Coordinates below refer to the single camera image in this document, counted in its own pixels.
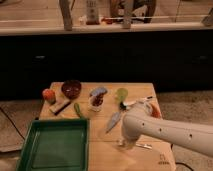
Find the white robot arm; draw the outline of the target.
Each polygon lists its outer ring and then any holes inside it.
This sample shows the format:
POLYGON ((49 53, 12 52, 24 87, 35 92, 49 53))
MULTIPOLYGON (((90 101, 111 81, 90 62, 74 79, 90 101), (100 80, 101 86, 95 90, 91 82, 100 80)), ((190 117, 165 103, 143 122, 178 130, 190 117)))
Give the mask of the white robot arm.
POLYGON ((152 112, 148 102, 137 102, 126 112, 121 132, 128 143, 146 135, 213 157, 213 126, 155 118, 152 112))

